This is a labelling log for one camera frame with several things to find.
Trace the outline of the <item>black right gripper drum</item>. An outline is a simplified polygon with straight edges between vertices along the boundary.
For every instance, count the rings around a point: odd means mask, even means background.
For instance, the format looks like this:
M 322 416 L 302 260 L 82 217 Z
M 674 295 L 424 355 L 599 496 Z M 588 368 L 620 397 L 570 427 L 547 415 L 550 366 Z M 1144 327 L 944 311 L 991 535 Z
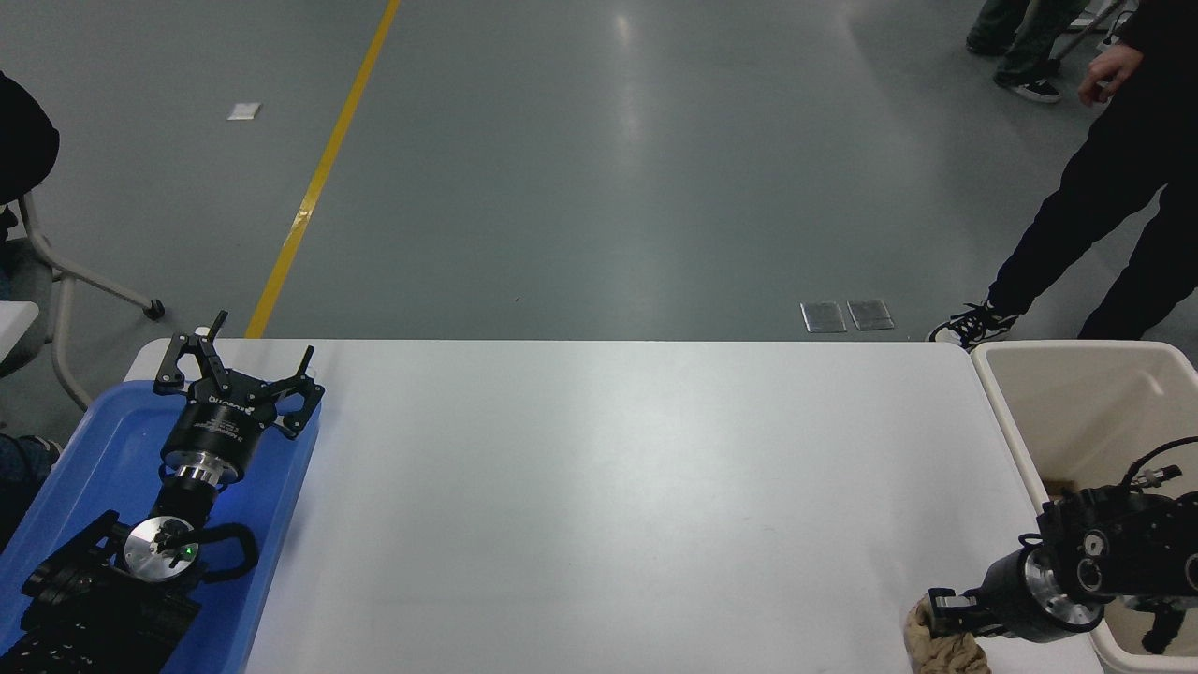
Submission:
M 987 617 L 978 634 L 1048 643 L 1054 640 L 1054 624 L 1031 596 L 1025 579 L 1025 561 L 1039 548 L 1021 548 L 993 563 L 978 589 L 978 605 Z

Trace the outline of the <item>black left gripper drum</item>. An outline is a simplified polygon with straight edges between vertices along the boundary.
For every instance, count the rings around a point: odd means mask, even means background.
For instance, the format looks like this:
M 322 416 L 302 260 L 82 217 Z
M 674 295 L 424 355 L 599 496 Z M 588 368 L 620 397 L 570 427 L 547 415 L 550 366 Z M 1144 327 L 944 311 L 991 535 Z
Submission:
M 248 470 L 261 436 L 276 419 L 276 401 L 267 396 L 266 381 L 234 371 L 228 375 L 226 388 L 214 378 L 188 385 L 183 413 L 161 451 L 168 468 L 179 469 L 207 455 L 224 464 L 224 473 Z

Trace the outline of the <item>standing person's hand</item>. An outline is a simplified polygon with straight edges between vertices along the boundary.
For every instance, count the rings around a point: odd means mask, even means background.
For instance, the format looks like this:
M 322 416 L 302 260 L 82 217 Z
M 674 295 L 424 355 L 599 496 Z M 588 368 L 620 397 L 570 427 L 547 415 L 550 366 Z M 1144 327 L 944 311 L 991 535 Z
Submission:
M 1088 65 L 1077 89 L 1079 102 L 1083 107 L 1105 104 L 1129 81 L 1143 61 L 1143 51 L 1123 42 L 1100 51 Z

